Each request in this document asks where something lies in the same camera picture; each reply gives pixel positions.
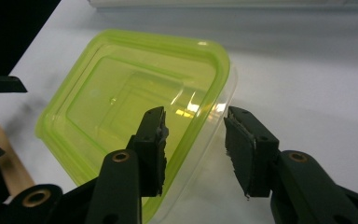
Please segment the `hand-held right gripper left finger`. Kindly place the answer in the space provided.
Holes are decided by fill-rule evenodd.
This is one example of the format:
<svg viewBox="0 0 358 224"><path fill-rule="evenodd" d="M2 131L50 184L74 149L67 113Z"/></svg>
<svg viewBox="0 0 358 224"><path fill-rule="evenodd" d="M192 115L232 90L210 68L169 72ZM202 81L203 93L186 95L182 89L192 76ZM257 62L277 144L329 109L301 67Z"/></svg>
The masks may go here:
<svg viewBox="0 0 358 224"><path fill-rule="evenodd" d="M162 194L167 165L165 147L169 135L165 119L166 112L163 106L147 110L136 134L131 136L127 145L127 148L138 156L142 197L156 197Z"/></svg>

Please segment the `green lid plastic container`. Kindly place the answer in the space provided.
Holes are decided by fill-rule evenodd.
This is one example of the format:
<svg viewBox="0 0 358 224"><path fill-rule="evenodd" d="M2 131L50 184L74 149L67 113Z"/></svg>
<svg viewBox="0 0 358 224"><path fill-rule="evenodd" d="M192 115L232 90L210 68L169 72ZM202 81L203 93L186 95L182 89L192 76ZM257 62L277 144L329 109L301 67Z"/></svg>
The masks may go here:
<svg viewBox="0 0 358 224"><path fill-rule="evenodd" d="M210 146L236 89L237 71L217 43L105 30L86 46L35 134L82 185L103 157L124 148L144 113L161 106L169 129L162 195L143 200L143 221L170 210Z"/></svg>

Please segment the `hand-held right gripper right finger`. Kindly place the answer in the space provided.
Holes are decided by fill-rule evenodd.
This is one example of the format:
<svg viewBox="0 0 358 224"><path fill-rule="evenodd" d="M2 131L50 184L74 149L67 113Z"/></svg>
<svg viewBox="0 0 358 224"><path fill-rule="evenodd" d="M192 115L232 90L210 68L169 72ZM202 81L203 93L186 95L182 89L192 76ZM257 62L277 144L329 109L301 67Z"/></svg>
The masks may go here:
<svg viewBox="0 0 358 224"><path fill-rule="evenodd" d="M224 122L225 147L244 194L267 198L269 164L279 155L279 140L251 112L236 106L228 108Z"/></svg>

